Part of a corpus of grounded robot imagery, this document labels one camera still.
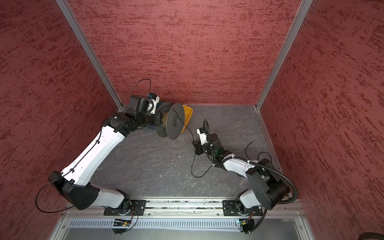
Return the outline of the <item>grey cable spool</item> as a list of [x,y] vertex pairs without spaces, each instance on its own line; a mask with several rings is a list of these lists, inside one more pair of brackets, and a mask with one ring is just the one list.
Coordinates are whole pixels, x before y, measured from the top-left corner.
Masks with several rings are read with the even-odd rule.
[[183,105],[181,103],[164,102],[159,106],[158,111],[161,114],[161,124],[156,127],[157,134],[161,138],[177,139],[182,133],[185,123]]

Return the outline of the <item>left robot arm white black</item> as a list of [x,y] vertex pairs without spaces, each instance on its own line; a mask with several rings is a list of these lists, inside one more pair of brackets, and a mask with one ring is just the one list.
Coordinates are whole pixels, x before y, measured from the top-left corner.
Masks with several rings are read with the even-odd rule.
[[109,153],[130,133],[146,126],[158,127],[161,121],[158,111],[154,114],[115,113],[103,123],[86,149],[61,172],[52,172],[49,181],[78,210],[104,207],[117,215],[129,214],[132,207],[126,193],[92,186],[91,178]]

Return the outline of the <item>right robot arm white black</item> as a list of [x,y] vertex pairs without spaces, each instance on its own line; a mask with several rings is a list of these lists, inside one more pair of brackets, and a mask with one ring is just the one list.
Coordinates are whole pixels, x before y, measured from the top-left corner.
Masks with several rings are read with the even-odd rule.
[[216,134],[200,134],[193,141],[196,155],[206,154],[213,167],[245,177],[251,189],[240,193],[232,202],[233,209],[246,216],[254,207],[272,210],[278,204],[289,204],[298,193],[292,182],[277,171],[268,159],[251,161],[225,150]]

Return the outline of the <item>teal plastic bin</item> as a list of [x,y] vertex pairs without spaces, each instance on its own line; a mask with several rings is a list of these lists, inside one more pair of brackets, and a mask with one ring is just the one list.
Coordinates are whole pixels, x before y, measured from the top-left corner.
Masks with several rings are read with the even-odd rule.
[[156,126],[151,126],[151,125],[148,125],[147,128],[149,128],[149,129],[151,129],[151,130],[154,130],[154,131],[157,129]]

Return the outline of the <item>yellow plastic bin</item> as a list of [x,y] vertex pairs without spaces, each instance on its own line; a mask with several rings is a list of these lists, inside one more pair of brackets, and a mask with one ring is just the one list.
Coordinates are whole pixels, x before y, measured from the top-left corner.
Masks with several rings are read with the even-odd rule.
[[187,106],[187,105],[183,105],[183,108],[184,108],[184,112],[185,112],[185,121],[184,121],[184,124],[187,126],[191,117],[192,117],[192,114],[193,114],[193,109],[190,107],[190,106]]

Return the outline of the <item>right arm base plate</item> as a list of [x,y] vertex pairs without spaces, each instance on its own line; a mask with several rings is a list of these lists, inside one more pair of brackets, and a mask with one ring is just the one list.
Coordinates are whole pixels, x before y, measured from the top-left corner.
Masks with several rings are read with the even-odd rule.
[[263,211],[259,206],[248,209],[240,201],[235,200],[224,200],[222,204],[224,216],[261,217],[263,215]]

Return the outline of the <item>aluminium front rail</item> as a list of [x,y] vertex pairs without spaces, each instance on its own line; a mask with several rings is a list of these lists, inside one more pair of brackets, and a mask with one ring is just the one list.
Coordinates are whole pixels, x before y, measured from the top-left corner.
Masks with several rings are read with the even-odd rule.
[[[146,200],[144,214],[140,218],[237,218],[239,216],[224,216],[224,200],[232,198],[135,198],[133,200]],[[85,210],[70,209],[67,213],[72,218],[107,218],[121,216],[104,216],[103,207],[89,207]],[[302,204],[299,200],[287,205],[276,205],[267,210],[266,218],[298,219],[306,218]]]

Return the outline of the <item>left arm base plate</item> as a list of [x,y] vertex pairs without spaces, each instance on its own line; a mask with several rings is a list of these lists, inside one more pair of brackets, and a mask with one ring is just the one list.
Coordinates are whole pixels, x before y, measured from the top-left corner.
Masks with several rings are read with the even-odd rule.
[[104,216],[142,216],[146,208],[146,200],[124,200],[118,208],[105,207]]

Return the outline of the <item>left aluminium corner post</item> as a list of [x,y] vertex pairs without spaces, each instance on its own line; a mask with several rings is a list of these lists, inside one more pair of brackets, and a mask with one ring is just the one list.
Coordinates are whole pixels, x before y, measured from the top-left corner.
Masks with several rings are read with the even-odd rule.
[[58,4],[61,12],[63,13],[64,17],[66,18],[67,22],[69,23],[71,29],[73,30],[74,34],[76,35],[78,41],[80,42],[81,46],[83,47],[85,53],[87,54],[89,60],[91,61],[94,69],[98,73],[99,77],[101,78],[104,86],[106,87],[108,93],[112,97],[114,103],[116,104],[119,111],[123,108],[123,102],[121,98],[119,97],[116,89],[114,88],[110,78],[108,77],[106,71],[104,70],[97,54],[93,50],[91,43],[89,42],[88,38],[86,37],[86,34],[84,33],[80,23],[78,22],[74,12],[72,11],[72,8],[70,7],[68,1],[64,0],[56,0],[56,3]]

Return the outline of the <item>aluminium corner post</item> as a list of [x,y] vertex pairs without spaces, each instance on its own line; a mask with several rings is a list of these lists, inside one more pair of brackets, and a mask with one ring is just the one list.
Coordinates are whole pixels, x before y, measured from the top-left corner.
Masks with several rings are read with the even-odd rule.
[[70,7],[68,1],[64,0],[56,0],[56,3],[58,4],[61,12],[63,13],[64,17],[66,18],[67,22],[69,23],[71,29],[73,30],[74,34],[76,35],[78,41],[80,42],[81,46],[83,47],[85,53],[87,54],[89,60],[91,61],[94,69],[98,73],[99,77],[101,78],[104,86],[106,87],[108,93],[112,97],[114,103],[116,104],[119,111],[123,108],[123,102],[121,98],[119,97],[116,89],[114,88],[110,78],[108,77],[106,71],[104,70],[97,54],[93,50],[91,43],[89,42],[88,38],[86,37],[86,34],[84,33],[80,23],[78,22],[74,12],[72,11],[72,8]]
[[266,81],[266,84],[261,92],[261,95],[256,103],[256,111],[260,111],[262,108],[262,105],[280,71],[280,68],[282,67],[284,60],[300,30],[301,25],[304,22],[304,19],[313,3],[313,0],[302,0],[301,4],[298,8],[298,11],[294,17],[294,20],[290,26],[290,29],[286,35],[286,38],[283,42],[283,45],[279,51],[279,54],[276,58],[276,61],[273,65],[273,68],[270,72],[270,75]]

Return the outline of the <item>right aluminium corner post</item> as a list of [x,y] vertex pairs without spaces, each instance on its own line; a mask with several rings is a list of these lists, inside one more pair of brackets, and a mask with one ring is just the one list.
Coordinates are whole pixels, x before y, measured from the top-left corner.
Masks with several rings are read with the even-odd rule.
[[261,92],[261,95],[256,103],[256,111],[260,111],[262,108],[262,105],[280,71],[280,68],[282,67],[284,60],[300,30],[301,25],[304,22],[304,19],[313,3],[313,0],[302,0],[301,4],[298,8],[298,11],[294,17],[294,20],[290,26],[290,29],[286,35],[286,38],[283,42],[283,45],[279,51],[279,54],[276,58],[276,61],[273,65],[273,68],[270,72],[270,75],[266,81],[266,84]]

